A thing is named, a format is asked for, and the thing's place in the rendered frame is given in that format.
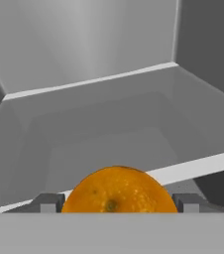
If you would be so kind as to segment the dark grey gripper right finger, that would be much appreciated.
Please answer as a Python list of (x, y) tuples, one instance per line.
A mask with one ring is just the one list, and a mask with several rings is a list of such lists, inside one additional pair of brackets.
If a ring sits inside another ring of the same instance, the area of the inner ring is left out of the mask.
[(179, 212), (224, 212), (224, 207), (208, 202), (197, 193), (174, 193), (174, 204)]

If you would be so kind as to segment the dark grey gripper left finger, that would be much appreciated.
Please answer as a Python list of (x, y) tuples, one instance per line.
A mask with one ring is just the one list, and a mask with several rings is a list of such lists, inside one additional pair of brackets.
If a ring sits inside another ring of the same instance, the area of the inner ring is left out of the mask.
[(41, 193), (30, 203), (7, 210), (7, 213), (57, 213), (61, 212), (64, 202), (63, 193)]

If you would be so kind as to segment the orange fruit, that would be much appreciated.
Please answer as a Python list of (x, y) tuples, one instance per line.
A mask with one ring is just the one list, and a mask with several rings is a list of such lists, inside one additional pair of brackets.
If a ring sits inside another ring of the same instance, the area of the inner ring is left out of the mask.
[(84, 178), (61, 211), (176, 213), (177, 208), (168, 191), (147, 173), (114, 166)]

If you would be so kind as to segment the glass fridge shelf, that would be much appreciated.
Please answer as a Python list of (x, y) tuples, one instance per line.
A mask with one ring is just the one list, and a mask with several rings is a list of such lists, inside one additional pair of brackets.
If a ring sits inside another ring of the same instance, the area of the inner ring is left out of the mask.
[(108, 166), (224, 205), (224, 93), (175, 63), (0, 104), (0, 206), (74, 188)]

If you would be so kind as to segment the grey fridge interior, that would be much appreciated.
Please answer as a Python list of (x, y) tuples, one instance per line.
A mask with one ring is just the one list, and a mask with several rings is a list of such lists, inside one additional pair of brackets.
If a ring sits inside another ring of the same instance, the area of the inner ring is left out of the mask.
[(0, 0), (0, 104), (169, 64), (224, 93), (224, 0)]

